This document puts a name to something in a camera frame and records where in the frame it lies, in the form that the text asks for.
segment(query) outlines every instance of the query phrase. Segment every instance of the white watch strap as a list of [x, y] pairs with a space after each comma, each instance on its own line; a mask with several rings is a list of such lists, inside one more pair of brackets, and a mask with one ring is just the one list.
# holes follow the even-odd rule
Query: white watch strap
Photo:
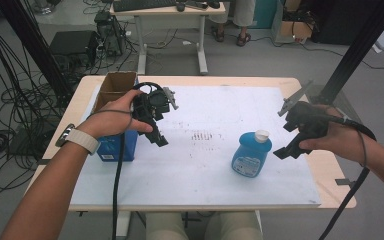
[[76, 129], [72, 129], [65, 140], [86, 148], [91, 155], [94, 154], [99, 147], [98, 140], [89, 134]]

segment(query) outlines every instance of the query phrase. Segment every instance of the white bottle cap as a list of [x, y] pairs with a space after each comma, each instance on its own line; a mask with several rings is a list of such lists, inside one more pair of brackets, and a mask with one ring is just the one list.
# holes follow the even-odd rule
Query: white bottle cap
[[259, 143], [264, 143], [269, 138], [270, 133], [265, 130], [258, 130], [255, 132], [255, 141]]

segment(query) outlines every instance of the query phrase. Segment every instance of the shoe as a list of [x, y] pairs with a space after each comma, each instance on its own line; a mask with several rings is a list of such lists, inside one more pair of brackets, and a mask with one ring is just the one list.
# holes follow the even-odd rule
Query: shoe
[[221, 33], [218, 33], [218, 29], [214, 27], [214, 28], [212, 28], [211, 33], [217, 42], [223, 42], [224, 41], [224, 31]]
[[239, 47], [243, 47], [250, 40], [251, 40], [251, 34], [245, 33], [245, 37], [244, 38], [241, 38], [241, 34], [239, 34], [238, 40], [236, 41], [236, 45], [238, 45]]

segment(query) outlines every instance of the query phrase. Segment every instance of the wristwatch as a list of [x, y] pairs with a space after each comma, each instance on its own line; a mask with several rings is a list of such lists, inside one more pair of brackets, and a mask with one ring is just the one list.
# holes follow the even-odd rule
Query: wristwatch
[[70, 123], [58, 138], [55, 146], [62, 147], [67, 141], [76, 143], [89, 151], [93, 155], [99, 148], [99, 141], [87, 133], [79, 131], [75, 128], [74, 124]]

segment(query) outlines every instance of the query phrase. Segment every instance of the black metal pole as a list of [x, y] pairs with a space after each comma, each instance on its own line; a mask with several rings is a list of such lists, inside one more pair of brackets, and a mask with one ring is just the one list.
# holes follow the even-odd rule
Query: black metal pole
[[342, 87], [382, 34], [383, 30], [384, 0], [379, 1], [376, 9], [363, 25], [360, 33], [356, 36], [338, 67], [335, 69], [329, 81], [317, 97], [317, 102], [332, 104]]
[[0, 11], [54, 90], [58, 105], [66, 107], [73, 96], [73, 90], [61, 74], [48, 44], [20, 0], [0, 0]]

